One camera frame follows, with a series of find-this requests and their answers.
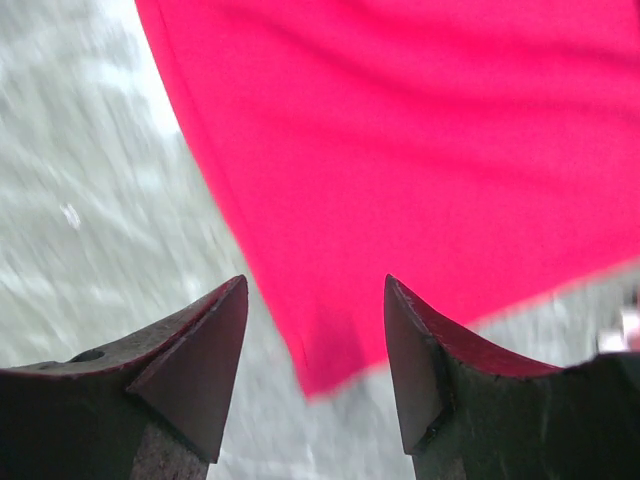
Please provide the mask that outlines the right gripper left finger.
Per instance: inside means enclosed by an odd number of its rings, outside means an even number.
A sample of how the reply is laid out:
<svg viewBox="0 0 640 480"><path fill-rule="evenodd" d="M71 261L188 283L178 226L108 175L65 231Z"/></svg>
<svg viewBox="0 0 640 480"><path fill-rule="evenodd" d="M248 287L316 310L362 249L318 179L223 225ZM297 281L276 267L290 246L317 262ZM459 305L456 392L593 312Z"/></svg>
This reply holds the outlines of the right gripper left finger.
<svg viewBox="0 0 640 480"><path fill-rule="evenodd" d="M5 479L203 479L218 460L248 317L237 276L66 362L1 373Z"/></svg>

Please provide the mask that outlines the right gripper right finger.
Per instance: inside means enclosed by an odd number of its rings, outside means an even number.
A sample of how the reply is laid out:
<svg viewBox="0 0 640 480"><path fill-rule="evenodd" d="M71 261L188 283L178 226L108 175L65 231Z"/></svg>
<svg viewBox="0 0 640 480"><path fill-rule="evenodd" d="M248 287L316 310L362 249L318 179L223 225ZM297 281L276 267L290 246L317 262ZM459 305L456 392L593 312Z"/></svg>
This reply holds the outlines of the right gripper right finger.
<svg viewBox="0 0 640 480"><path fill-rule="evenodd" d="M455 323L394 277L384 293L403 449L419 479L635 479L639 356L559 368Z"/></svg>

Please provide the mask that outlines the pink t-shirt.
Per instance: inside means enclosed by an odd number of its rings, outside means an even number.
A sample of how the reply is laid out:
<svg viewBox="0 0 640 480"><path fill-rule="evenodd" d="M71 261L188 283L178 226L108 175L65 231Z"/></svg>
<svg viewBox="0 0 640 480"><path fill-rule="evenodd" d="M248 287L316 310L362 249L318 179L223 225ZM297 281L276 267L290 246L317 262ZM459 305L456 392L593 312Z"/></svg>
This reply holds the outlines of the pink t-shirt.
<svg viewBox="0 0 640 480"><path fill-rule="evenodd" d="M387 276L467 325L639 256L635 1L141 1L307 396Z"/></svg>

